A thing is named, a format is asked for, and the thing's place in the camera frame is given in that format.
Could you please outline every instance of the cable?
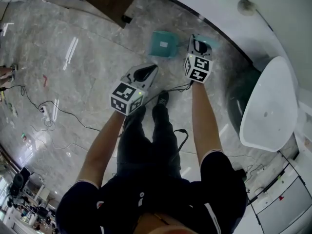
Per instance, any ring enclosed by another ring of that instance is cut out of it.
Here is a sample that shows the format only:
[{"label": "cable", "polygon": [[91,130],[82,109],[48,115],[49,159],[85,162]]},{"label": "cable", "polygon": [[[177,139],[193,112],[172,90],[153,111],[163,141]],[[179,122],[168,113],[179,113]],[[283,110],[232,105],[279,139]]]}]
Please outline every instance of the cable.
[{"label": "cable", "polygon": [[[56,105],[54,104],[54,102],[53,102],[53,101],[50,101],[50,100],[47,100],[47,101],[41,103],[39,106],[37,106],[37,105],[36,105],[35,103],[33,103],[33,102],[31,101],[31,99],[29,98],[29,96],[28,96],[28,94],[27,94],[26,86],[24,86],[24,85],[15,85],[15,86],[12,86],[12,87],[9,87],[9,88],[1,88],[0,91],[5,91],[5,90],[7,90],[7,89],[11,89],[11,88],[14,88],[14,87],[20,87],[20,95],[24,96],[24,95],[26,94],[26,96],[27,96],[28,100],[30,101],[30,103],[33,104],[33,106],[34,106],[36,109],[38,109],[39,112],[41,112],[41,113],[42,113],[42,111],[41,111],[41,106],[42,106],[43,104],[46,104],[46,103],[49,102],[49,103],[52,103],[54,106],[56,106]],[[87,127],[87,126],[83,125],[82,122],[78,119],[78,117],[77,117],[76,115],[74,115],[74,114],[72,114],[72,113],[70,113],[70,112],[61,110],[58,106],[56,106],[56,108],[59,109],[61,112],[65,113],[65,114],[69,114],[69,115],[74,116],[74,117],[78,120],[78,122],[79,122],[83,127],[100,132],[100,130],[98,130],[98,129],[95,129],[95,128],[93,128],[93,127]]]},{"label": "cable", "polygon": [[[37,129],[34,128],[32,125],[31,125],[31,127],[32,127],[37,133],[40,132],[40,131],[50,131],[49,129],[47,129],[47,130],[43,130],[43,129],[37,130]],[[35,137],[35,138],[36,138],[38,141],[41,141],[41,142],[44,144],[44,146],[45,146],[45,148],[46,148],[44,151],[46,151],[46,150],[47,150],[46,144],[45,144],[41,139],[38,139],[37,137]],[[56,147],[51,136],[50,136],[50,138],[51,138],[52,145],[53,145],[53,147],[54,147],[55,149],[65,150],[65,149],[69,148],[71,145],[75,145],[75,146],[78,146],[78,147],[80,147],[81,149],[83,149],[83,150],[85,150],[85,151],[88,151],[87,149],[85,149],[85,148],[83,148],[82,146],[79,146],[79,145],[77,145],[77,144],[75,144],[75,143],[70,143],[67,147]]]},{"label": "cable", "polygon": [[192,86],[192,82],[188,83],[188,84],[185,84],[185,85],[181,85],[181,86],[177,86],[177,87],[174,87],[172,89],[169,89],[169,90],[164,90],[164,91],[161,91],[160,93],[158,93],[157,95],[153,96],[152,98],[150,98],[146,103],[143,104],[143,106],[145,106],[147,103],[149,103],[151,100],[153,100],[154,98],[156,98],[157,96],[160,96],[166,92],[171,92],[171,91],[179,91],[180,93],[182,93],[183,91],[186,91],[186,90],[189,90],[190,87]]},{"label": "cable", "polygon": [[254,159],[254,157],[252,157],[252,156],[250,156],[250,155],[246,155],[246,154],[243,154],[243,155],[238,155],[238,156],[227,156],[227,157],[237,158],[237,157],[243,157],[243,156],[245,156],[245,157],[249,157],[249,158],[252,158],[254,161],[256,161],[256,160]]},{"label": "cable", "polygon": [[52,127],[52,124],[54,125],[54,129],[47,129],[47,130],[45,130],[45,131],[54,131],[55,130],[55,128],[56,128],[56,125],[55,125],[55,123],[53,122],[53,121],[43,121],[43,124],[46,126],[46,127]]},{"label": "cable", "polygon": [[245,181],[245,183],[253,177],[252,172],[255,171],[255,170],[257,170],[260,166],[262,166],[263,168],[265,168],[265,166],[264,166],[263,164],[260,164],[260,165],[257,166],[257,168],[255,168],[255,169],[253,169],[252,171],[250,171],[250,173],[249,173],[249,174],[250,174],[250,177],[249,177],[249,179],[247,179],[247,180]]},{"label": "cable", "polygon": [[186,134],[186,137],[185,137],[185,139],[183,140],[183,142],[180,144],[179,148],[177,149],[176,154],[172,157],[171,162],[172,162],[172,161],[175,159],[175,157],[179,154],[179,152],[180,152],[182,146],[184,145],[184,143],[185,143],[185,142],[187,141],[187,139],[189,138],[189,134],[188,134],[188,132],[187,132],[185,129],[177,129],[177,130],[175,130],[174,132],[181,132],[181,133],[184,133],[184,134]]},{"label": "cable", "polygon": [[[155,97],[157,97],[157,96],[159,96],[159,95],[161,95],[161,94],[163,94],[163,93],[171,92],[171,91],[179,91],[179,92],[182,93],[183,91],[189,90],[190,87],[192,86],[192,83],[193,83],[193,81],[191,81],[190,83],[185,84],[185,85],[177,86],[177,87],[174,87],[174,88],[172,88],[172,89],[162,91],[162,92],[160,92],[159,94],[157,94],[157,95],[153,96],[152,98],[150,98],[146,103],[144,103],[143,106],[145,106],[147,103],[149,103],[149,102],[150,102],[151,100],[153,100]],[[7,89],[11,89],[11,88],[15,88],[15,87],[20,87],[20,94],[21,94],[22,96],[24,96],[24,95],[26,94],[26,96],[27,96],[28,100],[30,101],[30,103],[33,104],[33,106],[34,106],[37,110],[39,110],[39,112],[42,113],[42,111],[41,111],[41,106],[42,106],[43,104],[46,104],[46,103],[49,102],[49,103],[52,103],[52,104],[53,104],[57,109],[59,109],[61,112],[65,113],[65,114],[69,114],[69,115],[74,116],[74,117],[78,120],[78,122],[79,122],[84,128],[87,128],[87,129],[91,129],[91,130],[100,132],[99,129],[96,129],[96,128],[93,128],[93,127],[87,127],[87,126],[85,126],[85,125],[79,120],[79,118],[78,118],[76,115],[74,115],[74,114],[72,114],[72,113],[70,113],[70,112],[61,110],[61,109],[60,109],[58,106],[56,106],[56,105],[54,104],[54,102],[51,101],[51,100],[47,100],[47,101],[41,103],[39,106],[37,106],[37,105],[36,105],[35,103],[33,103],[32,100],[29,98],[25,85],[15,85],[15,86],[12,86],[12,87],[9,87],[9,88],[1,87],[1,88],[0,88],[0,91],[5,91],[5,90],[7,90]]]},{"label": "cable", "polygon": [[254,165],[249,165],[247,166],[247,169],[246,169],[246,173],[248,173],[250,171],[250,169],[253,167]]}]

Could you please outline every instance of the gray marble tile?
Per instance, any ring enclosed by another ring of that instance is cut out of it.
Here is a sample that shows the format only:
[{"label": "gray marble tile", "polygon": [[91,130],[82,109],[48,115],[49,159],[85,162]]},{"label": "gray marble tile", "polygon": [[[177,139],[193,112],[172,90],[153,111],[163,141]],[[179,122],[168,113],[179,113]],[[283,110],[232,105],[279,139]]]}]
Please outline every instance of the gray marble tile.
[{"label": "gray marble tile", "polygon": [[[269,183],[281,170],[283,160],[275,157],[276,153],[243,146],[231,125],[226,107],[228,87],[238,74],[250,68],[247,61],[218,32],[167,0],[135,0],[127,15],[133,20],[122,30],[107,20],[41,0],[11,4],[3,23],[14,24],[1,38],[0,63],[10,65],[16,61],[19,64],[13,85],[25,85],[36,105],[58,99],[60,109],[75,114],[85,126],[101,129],[113,112],[108,100],[110,89],[132,66],[145,62],[159,66],[149,98],[163,89],[189,83],[183,70],[186,45],[179,47],[177,56],[172,59],[148,56],[154,30],[174,32],[181,42],[186,41],[191,33],[211,37],[220,46],[213,49],[214,67],[205,88],[215,112],[224,153],[238,156],[229,159],[235,169],[248,170],[248,178],[251,177],[250,171],[259,165],[267,167],[268,174],[252,172],[252,178],[246,183],[250,195],[257,187]],[[64,70],[65,57],[74,37],[78,44]],[[47,76],[46,87],[43,87],[43,75]],[[51,131],[52,126],[50,131],[45,131],[42,113],[26,96],[21,96],[20,88],[8,90],[5,95],[7,102],[14,105],[18,117],[4,103],[0,105],[1,144],[20,165],[27,165],[40,174],[46,187],[60,200],[75,182],[98,132],[84,128],[74,116],[60,110],[55,130]],[[154,130],[152,108],[155,103],[156,99],[147,105],[143,121],[145,135],[150,140]],[[53,104],[47,102],[46,105],[52,116]],[[199,179],[199,166],[191,109],[191,90],[170,93],[168,110],[173,128],[184,128],[189,133],[180,154],[181,172],[193,181]],[[28,142],[22,141],[22,133],[26,134]],[[176,135],[179,145],[185,135]],[[295,153],[293,138],[284,149],[288,155]],[[116,172],[116,155],[117,145],[103,183]]]}]

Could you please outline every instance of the black shirt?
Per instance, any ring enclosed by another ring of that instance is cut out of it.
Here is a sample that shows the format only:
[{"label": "black shirt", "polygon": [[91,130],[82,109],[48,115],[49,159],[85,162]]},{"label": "black shirt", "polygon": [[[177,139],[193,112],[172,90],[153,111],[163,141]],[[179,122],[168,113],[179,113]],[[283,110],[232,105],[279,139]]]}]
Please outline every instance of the black shirt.
[{"label": "black shirt", "polygon": [[201,181],[169,176],[115,176],[98,189],[77,182],[57,210],[62,234],[133,233],[145,212],[165,213],[193,231],[232,233],[244,215],[247,194],[242,179],[221,151],[204,157]]}]

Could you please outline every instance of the green object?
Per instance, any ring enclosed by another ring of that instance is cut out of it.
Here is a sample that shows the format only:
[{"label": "green object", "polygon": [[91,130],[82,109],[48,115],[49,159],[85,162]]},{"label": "green object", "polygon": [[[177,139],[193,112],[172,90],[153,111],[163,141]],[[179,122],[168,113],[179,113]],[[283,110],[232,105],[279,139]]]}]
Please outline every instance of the green object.
[{"label": "green object", "polygon": [[149,55],[173,58],[178,53],[179,37],[167,31],[154,31]]}]

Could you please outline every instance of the black pants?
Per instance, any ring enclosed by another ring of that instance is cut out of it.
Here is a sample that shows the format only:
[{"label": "black pants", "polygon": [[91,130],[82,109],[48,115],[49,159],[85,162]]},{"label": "black pants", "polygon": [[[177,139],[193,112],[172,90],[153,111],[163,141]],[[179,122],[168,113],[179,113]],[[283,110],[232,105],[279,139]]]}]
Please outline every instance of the black pants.
[{"label": "black pants", "polygon": [[146,108],[140,107],[125,120],[125,130],[118,145],[117,175],[152,173],[181,178],[177,140],[169,122],[168,109],[161,104],[153,108],[155,128],[152,143],[142,128],[145,112]]}]

